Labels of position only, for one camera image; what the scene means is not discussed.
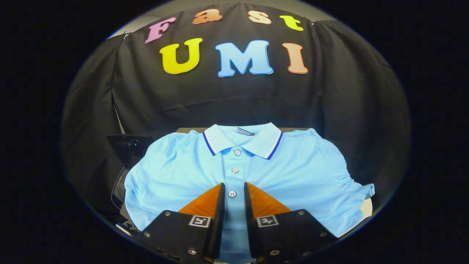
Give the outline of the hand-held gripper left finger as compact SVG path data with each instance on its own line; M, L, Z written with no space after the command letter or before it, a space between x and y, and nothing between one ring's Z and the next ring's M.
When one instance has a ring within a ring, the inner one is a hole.
M224 214L220 183L177 212L161 212L142 230L141 242L179 264L213 264L221 251Z

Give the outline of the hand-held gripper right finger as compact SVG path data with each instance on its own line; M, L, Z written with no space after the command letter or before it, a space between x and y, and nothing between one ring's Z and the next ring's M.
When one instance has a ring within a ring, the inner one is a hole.
M248 244L257 264L302 264L337 242L306 209L290 209L249 182L244 192Z

